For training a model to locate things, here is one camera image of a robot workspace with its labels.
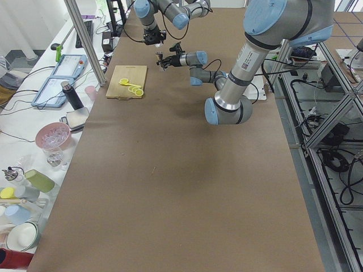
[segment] blue joint cap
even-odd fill
[[[199,78],[194,78],[191,76],[191,86],[202,86],[203,81],[201,81]]]
[[[212,98],[208,98],[205,101],[204,115],[208,123],[215,126],[218,125],[217,109]]]
[[[288,0],[251,1],[244,16],[243,28],[251,36],[269,30],[280,19]]]
[[[172,24],[179,30],[183,29],[189,22],[187,14],[181,13],[174,17]]]
[[[322,41],[326,41],[327,39],[329,39],[332,32],[333,32],[333,25],[330,25],[319,31],[315,31],[311,34],[308,34],[306,36],[303,36],[303,37],[300,37],[300,38],[297,38],[297,39],[291,41],[290,46],[292,48],[294,48],[294,47],[299,47],[299,46],[316,44],[319,42],[321,43]]]
[[[208,62],[208,55],[206,51],[197,51],[196,54],[201,64],[205,65]]]
[[[134,9],[137,17],[144,18],[150,11],[150,3],[148,0],[136,0]]]

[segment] pink bowl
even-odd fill
[[[47,143],[46,139],[52,137],[54,141]],[[35,136],[35,143],[42,149],[52,149],[60,147],[61,149],[67,148],[72,137],[70,129],[67,124],[62,122],[55,122],[43,127]]]

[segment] black keyboard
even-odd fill
[[[88,35],[90,35],[90,39],[92,41],[92,37],[93,37],[93,22],[92,21],[85,21],[84,22],[85,27],[87,29]],[[77,34],[77,39],[75,41],[75,47],[76,48],[82,48],[82,42],[81,39],[79,38],[78,34]]]

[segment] red mug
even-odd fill
[[[0,268],[26,269],[34,254],[0,248]]]

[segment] black thermos bottle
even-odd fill
[[[79,99],[75,89],[69,84],[68,81],[63,81],[61,83],[62,90],[69,103],[72,105],[73,109],[83,108],[82,101]]]

